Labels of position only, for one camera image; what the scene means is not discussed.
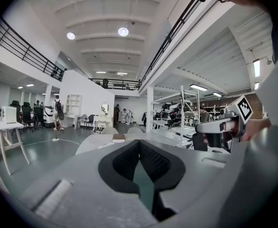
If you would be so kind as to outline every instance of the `fluorescent light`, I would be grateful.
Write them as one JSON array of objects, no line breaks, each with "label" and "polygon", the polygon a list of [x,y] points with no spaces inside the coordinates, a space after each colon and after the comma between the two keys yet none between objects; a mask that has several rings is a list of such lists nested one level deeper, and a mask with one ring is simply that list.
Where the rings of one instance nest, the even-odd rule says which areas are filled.
[{"label": "fluorescent light", "polygon": [[200,90],[202,90],[202,91],[207,91],[207,88],[204,88],[204,87],[201,87],[201,86],[198,86],[198,85],[191,85],[190,86],[191,88],[195,88],[195,89],[200,89]]},{"label": "fluorescent light", "polygon": [[255,69],[255,77],[260,76],[260,61],[257,60],[254,62],[254,69]]},{"label": "fluorescent light", "polygon": [[127,36],[129,34],[129,30],[127,28],[122,27],[118,30],[118,34],[121,36]]},{"label": "fluorescent light", "polygon": [[70,40],[73,40],[73,39],[76,38],[76,35],[75,35],[73,32],[68,32],[66,36],[67,36],[67,38],[69,38]]},{"label": "fluorescent light", "polygon": [[213,95],[221,97],[222,95],[218,94],[218,93],[213,93]]}]

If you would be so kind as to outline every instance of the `round ceiling light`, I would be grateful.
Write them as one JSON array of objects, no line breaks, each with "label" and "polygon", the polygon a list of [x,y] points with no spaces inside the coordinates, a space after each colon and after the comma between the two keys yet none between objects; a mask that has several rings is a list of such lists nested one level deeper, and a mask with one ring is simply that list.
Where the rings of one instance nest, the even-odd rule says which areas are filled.
[{"label": "round ceiling light", "polygon": [[67,38],[69,38],[70,40],[75,39],[76,35],[73,32],[68,32],[67,33]]},{"label": "round ceiling light", "polygon": [[129,30],[127,28],[122,27],[118,30],[118,34],[121,36],[127,36],[129,34]]}]

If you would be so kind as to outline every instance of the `gray floor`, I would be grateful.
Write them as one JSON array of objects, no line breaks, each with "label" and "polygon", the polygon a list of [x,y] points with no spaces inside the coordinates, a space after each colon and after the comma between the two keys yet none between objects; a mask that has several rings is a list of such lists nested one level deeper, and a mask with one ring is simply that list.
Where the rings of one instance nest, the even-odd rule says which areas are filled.
[{"label": "gray floor", "polygon": [[[138,126],[137,124],[118,123],[115,128],[119,133],[127,133],[128,130]],[[38,178],[53,168],[75,155],[79,145],[90,134],[91,129],[66,128],[65,131],[54,131],[52,128],[40,128],[33,133],[26,131],[22,133],[21,139],[27,151],[30,165],[27,164],[22,150],[14,148],[6,151],[9,169],[12,173],[8,175],[4,162],[0,160],[0,183],[11,195],[19,198],[23,192]],[[12,136],[13,143],[17,141],[16,134]],[[141,201],[151,210],[153,200],[153,183],[139,163],[134,176],[134,182],[140,186]]]}]

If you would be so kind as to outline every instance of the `mirror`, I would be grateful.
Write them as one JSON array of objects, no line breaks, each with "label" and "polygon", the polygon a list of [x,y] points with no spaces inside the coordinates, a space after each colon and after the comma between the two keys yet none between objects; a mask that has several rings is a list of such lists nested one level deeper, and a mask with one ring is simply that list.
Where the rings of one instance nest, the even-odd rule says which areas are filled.
[{"label": "mirror", "polygon": [[102,112],[107,114],[108,111],[109,111],[109,105],[108,104],[102,104],[101,110],[102,110]]}]

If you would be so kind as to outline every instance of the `black metal railing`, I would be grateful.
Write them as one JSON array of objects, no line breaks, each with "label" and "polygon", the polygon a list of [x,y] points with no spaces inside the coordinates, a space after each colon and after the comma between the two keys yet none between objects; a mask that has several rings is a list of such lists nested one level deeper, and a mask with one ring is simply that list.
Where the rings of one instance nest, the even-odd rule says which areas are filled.
[{"label": "black metal railing", "polygon": [[90,78],[105,89],[139,90],[141,82],[122,79]]},{"label": "black metal railing", "polygon": [[0,46],[43,73],[62,81],[65,69],[56,66],[33,48],[3,18],[0,19]]},{"label": "black metal railing", "polygon": [[180,15],[180,17],[177,20],[177,22],[175,23],[175,25],[172,27],[171,31],[169,32],[169,34],[165,38],[165,40],[162,43],[160,49],[156,53],[154,59],[150,63],[147,71],[145,72],[145,74],[144,74],[144,76],[141,80],[142,83],[146,80],[147,76],[152,71],[152,69],[154,68],[155,64],[158,62],[160,57],[163,55],[163,53],[167,49],[168,45],[172,42],[172,40],[175,38],[176,34],[180,31],[182,26],[185,24],[185,22],[188,20],[188,18],[193,14],[193,12],[195,11],[195,9],[198,7],[198,5],[200,3],[201,3],[201,1],[199,1],[199,0],[191,0],[190,1],[188,6],[185,8],[185,10]]}]

